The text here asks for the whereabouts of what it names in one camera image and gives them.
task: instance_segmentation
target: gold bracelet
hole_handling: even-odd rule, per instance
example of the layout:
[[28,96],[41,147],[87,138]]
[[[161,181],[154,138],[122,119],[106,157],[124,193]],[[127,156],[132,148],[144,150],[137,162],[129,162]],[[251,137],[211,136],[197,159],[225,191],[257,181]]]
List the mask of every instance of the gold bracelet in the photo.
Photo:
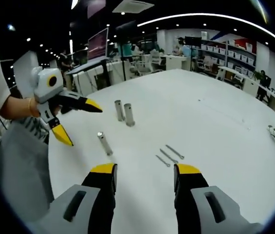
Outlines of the gold bracelet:
[[32,97],[29,98],[28,109],[29,109],[29,112],[30,112],[31,116],[34,116],[34,115],[32,114],[31,108],[30,108],[30,106],[31,106],[31,101],[32,101]]

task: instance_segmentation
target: metal cylinder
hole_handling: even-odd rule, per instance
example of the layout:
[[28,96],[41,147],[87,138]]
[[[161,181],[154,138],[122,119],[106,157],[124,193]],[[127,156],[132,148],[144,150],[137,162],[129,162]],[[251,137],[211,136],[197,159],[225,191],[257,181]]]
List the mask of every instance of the metal cylinder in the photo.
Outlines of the metal cylinder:
[[114,104],[116,106],[116,111],[117,111],[117,118],[119,121],[123,121],[126,118],[124,117],[123,110],[122,110],[122,104],[121,100],[116,100],[114,101]]
[[133,119],[133,112],[130,103],[124,104],[124,111],[126,113],[126,123],[127,126],[132,127],[135,125],[135,121]]
[[100,140],[100,143],[102,143],[106,154],[109,156],[112,155],[112,150],[106,140],[105,134],[103,132],[99,132],[99,133],[97,133],[97,137]]

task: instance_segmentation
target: air conditioning vent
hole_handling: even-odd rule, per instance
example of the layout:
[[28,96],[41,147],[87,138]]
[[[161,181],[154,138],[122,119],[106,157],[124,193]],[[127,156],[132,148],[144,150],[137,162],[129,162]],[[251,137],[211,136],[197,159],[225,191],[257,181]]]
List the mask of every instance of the air conditioning vent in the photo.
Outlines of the air conditioning vent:
[[123,0],[114,10],[113,13],[132,13],[132,14],[139,14],[142,11],[145,11],[154,4],[143,2],[143,1],[135,1],[135,0]]

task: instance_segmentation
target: gray gripper housing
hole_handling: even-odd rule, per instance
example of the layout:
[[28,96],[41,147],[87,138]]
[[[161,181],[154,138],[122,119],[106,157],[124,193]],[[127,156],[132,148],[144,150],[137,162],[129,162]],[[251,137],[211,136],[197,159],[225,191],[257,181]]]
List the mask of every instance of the gray gripper housing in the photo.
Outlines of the gray gripper housing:
[[34,234],[87,234],[92,207],[99,188],[73,185],[55,199],[47,214],[27,223]]
[[259,223],[249,223],[239,205],[217,186],[191,189],[195,199],[201,234],[258,234]]

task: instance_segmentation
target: metal pin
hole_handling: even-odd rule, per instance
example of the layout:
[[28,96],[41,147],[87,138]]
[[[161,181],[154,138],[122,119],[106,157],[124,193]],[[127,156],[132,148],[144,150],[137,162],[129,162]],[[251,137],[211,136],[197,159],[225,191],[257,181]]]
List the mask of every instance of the metal pin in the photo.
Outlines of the metal pin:
[[102,143],[106,154],[109,156],[112,155],[112,150],[106,140],[105,134],[103,132],[99,132],[99,133],[97,133],[97,137],[100,140],[100,143]]
[[160,156],[156,155],[156,157],[157,157],[161,162],[163,162],[167,167],[170,167],[170,166],[171,166],[171,164],[165,162]]
[[116,100],[116,101],[114,102],[114,104],[115,104],[115,106],[116,106],[116,111],[117,111],[118,120],[119,120],[119,121],[125,120],[126,118],[124,117],[124,114],[123,114],[121,100]]
[[168,155],[165,151],[163,151],[162,149],[160,149],[161,153],[164,154],[165,156],[167,156],[168,159],[170,159],[172,162],[174,162],[175,164],[178,163],[177,160],[172,159],[170,155]]
[[178,157],[180,157],[181,159],[184,159],[185,157],[183,155],[181,155],[180,153],[178,153],[176,150],[174,150],[171,146],[169,145],[165,145],[167,148],[169,148],[173,153],[175,153]]
[[135,125],[135,121],[133,119],[133,112],[130,103],[124,104],[124,111],[126,112],[126,123],[127,126],[132,127]]

